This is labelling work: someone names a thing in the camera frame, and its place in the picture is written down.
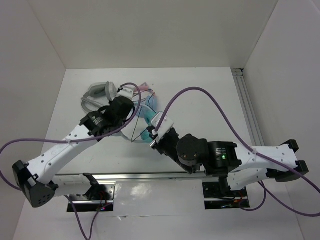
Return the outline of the teal cat-ear headphones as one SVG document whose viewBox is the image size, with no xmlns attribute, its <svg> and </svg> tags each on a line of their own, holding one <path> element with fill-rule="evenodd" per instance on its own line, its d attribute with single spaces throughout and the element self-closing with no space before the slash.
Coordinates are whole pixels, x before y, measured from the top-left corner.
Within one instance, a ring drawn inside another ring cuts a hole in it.
<svg viewBox="0 0 320 240">
<path fill-rule="evenodd" d="M 138 120 L 144 119 L 147 126 L 151 126 L 151 119 L 156 115 L 158 108 L 158 103 L 156 100 L 153 100 L 148 103 L 148 100 L 145 103 L 142 103 L 138 109 L 138 113 L 136 116 L 138 117 Z M 136 144 L 149 144 L 152 142 L 152 139 L 149 137 L 149 133 L 147 130 L 143 130 L 140 132 L 140 134 L 133 139 L 128 138 L 122 131 L 116 133 L 113 135 L 114 137 L 121 137 L 125 141 L 129 141 L 131 143 Z"/>
</svg>

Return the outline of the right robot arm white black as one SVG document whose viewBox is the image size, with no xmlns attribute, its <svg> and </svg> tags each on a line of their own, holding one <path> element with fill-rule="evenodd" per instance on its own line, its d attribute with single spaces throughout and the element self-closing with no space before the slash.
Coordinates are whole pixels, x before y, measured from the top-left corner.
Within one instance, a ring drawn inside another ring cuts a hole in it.
<svg viewBox="0 0 320 240">
<path fill-rule="evenodd" d="M 299 179 L 291 169 L 302 176 L 309 172 L 306 162 L 297 159 L 298 147 L 293 140 L 280 146 L 253 146 L 253 151 L 249 151 L 235 142 L 207 141 L 191 134 L 180 138 L 174 128 L 162 138 L 153 134 L 152 126 L 148 132 L 151 148 L 172 159 L 188 174 L 204 168 L 206 176 L 218 178 L 218 190 L 223 196 L 266 179 L 280 183 Z"/>
</svg>

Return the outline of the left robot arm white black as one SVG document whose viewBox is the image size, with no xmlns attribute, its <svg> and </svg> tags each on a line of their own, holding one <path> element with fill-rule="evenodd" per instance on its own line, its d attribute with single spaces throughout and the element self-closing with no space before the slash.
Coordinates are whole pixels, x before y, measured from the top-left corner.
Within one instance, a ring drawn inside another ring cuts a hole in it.
<svg viewBox="0 0 320 240">
<path fill-rule="evenodd" d="M 107 136 L 119 132 L 135 110 L 134 103 L 125 96 L 117 96 L 109 105 L 88 113 L 79 125 L 63 140 L 41 156 L 28 162 L 13 164 L 15 181 L 33 208 L 47 204 L 52 198 L 64 195 L 82 195 L 96 200 L 106 187 L 90 173 L 58 176 L 70 161 Z"/>
</svg>

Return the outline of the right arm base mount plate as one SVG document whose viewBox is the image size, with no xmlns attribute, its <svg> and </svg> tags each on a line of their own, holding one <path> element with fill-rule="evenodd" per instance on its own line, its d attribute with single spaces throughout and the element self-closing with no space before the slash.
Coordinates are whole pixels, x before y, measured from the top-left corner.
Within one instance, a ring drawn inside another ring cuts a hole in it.
<svg viewBox="0 0 320 240">
<path fill-rule="evenodd" d="M 245 209 L 250 208 L 246 188 L 238 191 L 222 193 L 218 182 L 203 182 L 203 197 L 205 210 Z"/>
</svg>

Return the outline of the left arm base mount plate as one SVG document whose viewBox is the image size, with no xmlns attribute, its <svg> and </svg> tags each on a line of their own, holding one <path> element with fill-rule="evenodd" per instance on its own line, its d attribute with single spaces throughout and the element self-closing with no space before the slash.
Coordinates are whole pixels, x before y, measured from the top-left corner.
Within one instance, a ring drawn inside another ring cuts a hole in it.
<svg viewBox="0 0 320 240">
<path fill-rule="evenodd" d="M 78 213 L 113 212 L 116 182 L 104 180 L 99 182 L 104 188 L 92 197 L 87 195 L 72 194 L 68 197 L 72 200 Z"/>
</svg>

